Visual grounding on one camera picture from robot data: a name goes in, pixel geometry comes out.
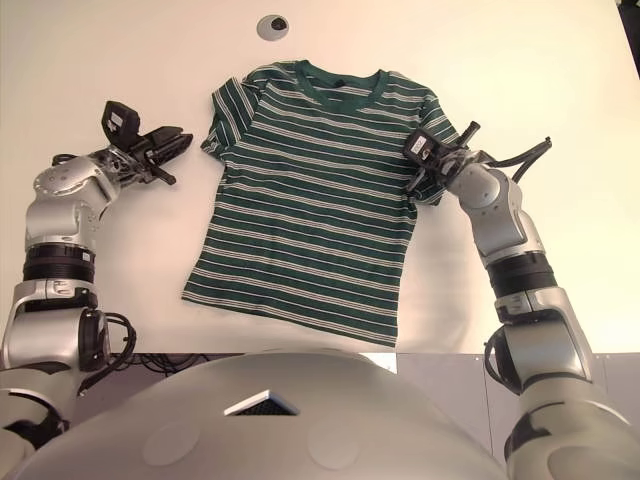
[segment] table surface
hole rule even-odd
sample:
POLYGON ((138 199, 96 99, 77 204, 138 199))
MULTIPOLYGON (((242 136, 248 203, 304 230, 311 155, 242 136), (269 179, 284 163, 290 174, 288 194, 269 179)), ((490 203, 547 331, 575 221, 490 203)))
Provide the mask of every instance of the table surface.
MULTIPOLYGON (((598 352, 640 350, 637 139, 640 82, 613 0, 2 1, 0 314, 20 281, 31 184, 56 153, 105 144, 107 99, 138 110, 144 132, 178 125, 194 146, 156 182, 123 193, 98 237, 103 310, 126 314, 138 351, 245 352, 384 347, 287 322, 200 307, 180 292, 200 252, 222 166, 201 152, 210 92, 276 60, 330 71, 383 68, 430 86, 472 148, 507 158, 554 146, 521 182, 556 271, 598 352), (285 39, 256 35, 285 16, 285 39)), ((497 328, 468 221, 448 196, 420 207, 398 312, 403 352, 479 352, 497 328)))

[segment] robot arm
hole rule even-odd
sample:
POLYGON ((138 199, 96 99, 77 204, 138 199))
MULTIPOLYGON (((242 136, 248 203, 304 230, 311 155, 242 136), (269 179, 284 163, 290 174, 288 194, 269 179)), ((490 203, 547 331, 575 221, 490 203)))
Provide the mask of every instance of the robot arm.
POLYGON ((518 180, 550 141, 496 162, 465 148, 478 128, 472 124, 455 147, 417 131, 405 152, 423 174, 431 173, 458 197, 496 295, 503 326, 487 343, 485 364, 495 380, 520 396, 522 411, 505 445, 509 477, 638 478, 640 439, 593 384, 589 344, 522 210, 520 187, 491 168, 522 163, 514 175, 518 180), (494 350, 498 372, 490 363, 494 350))
POLYGON ((93 285, 99 220, 122 188, 175 178, 160 166, 186 150, 192 135, 161 127, 138 135, 138 114, 107 102, 102 125, 110 145, 86 156, 57 155, 34 182, 27 211, 23 281, 2 340, 0 478, 64 432, 77 395, 112 371, 109 317, 97 310, 93 285))

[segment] cable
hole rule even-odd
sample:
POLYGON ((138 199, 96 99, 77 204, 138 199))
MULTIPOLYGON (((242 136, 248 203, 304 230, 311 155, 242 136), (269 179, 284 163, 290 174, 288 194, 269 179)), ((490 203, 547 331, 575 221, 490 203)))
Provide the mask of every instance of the cable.
MULTIPOLYGON (((496 382, 503 385, 512 393, 515 393, 516 395, 520 395, 522 393, 522 388, 520 388, 520 385, 516 384, 516 382, 519 382, 519 380, 510 379, 508 378, 508 375, 505 376, 505 375, 502 375, 502 373, 496 372, 495 368, 493 368, 493 365, 491 364, 491 352, 495 350, 496 342, 498 341, 498 339, 504 340, 504 327, 501 327, 495 332, 493 332, 493 335, 491 335, 491 337, 489 337, 489 340, 487 340, 487 343, 484 344, 484 368, 486 372, 489 374, 489 376, 493 378, 496 382)), ((496 362, 497 361, 498 361, 498 353, 496 352, 496 362)))
POLYGON ((540 142, 538 145, 530 148, 520 155, 502 161, 493 160, 491 162, 487 162, 487 165, 494 168, 515 167, 516 165, 520 165, 520 168, 518 168, 512 177, 513 181, 518 183, 527 170, 529 170, 531 165, 533 165, 538 158, 544 155, 547 150, 551 148, 551 145, 551 138, 547 137, 544 142, 540 142))
POLYGON ((113 362, 109 363, 104 369, 100 370, 97 373, 85 378, 80 384, 80 388, 78 389, 78 394, 82 395, 88 389, 93 387, 100 380, 104 379, 110 373, 116 371, 120 366, 122 366, 133 354, 133 349, 136 346, 137 335, 136 331, 129 322, 129 319, 124 315, 120 315, 119 313, 106 312, 105 318, 108 323, 115 323, 117 325, 122 325, 127 329, 127 336, 124 338, 126 344, 122 353, 116 356, 113 362))

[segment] t-shirt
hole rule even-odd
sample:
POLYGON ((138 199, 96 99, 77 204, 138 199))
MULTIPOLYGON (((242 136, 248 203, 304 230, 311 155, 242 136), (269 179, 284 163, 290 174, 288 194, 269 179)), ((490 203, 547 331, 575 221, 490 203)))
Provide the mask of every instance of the t-shirt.
POLYGON ((457 138, 434 93, 397 72, 367 78, 308 61, 260 67, 213 93, 205 152, 224 162, 183 298, 394 346, 415 199, 402 154, 425 126, 457 138))

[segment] shirt sleeve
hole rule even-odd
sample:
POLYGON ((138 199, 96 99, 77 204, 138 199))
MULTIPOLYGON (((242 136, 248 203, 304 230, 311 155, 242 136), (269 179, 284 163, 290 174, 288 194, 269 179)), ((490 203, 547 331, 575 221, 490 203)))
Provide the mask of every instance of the shirt sleeve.
MULTIPOLYGON (((427 95, 422 106, 420 126, 427 129, 431 135, 443 143, 451 143, 458 138, 456 129, 451 125, 451 122, 440 107, 438 98, 433 94, 427 95)), ((433 176, 427 172, 412 193, 417 202, 437 205, 440 203, 444 189, 438 186, 433 176)))
POLYGON ((230 78, 213 92, 213 122, 200 148, 220 157, 249 130, 263 87, 250 74, 242 82, 230 78))

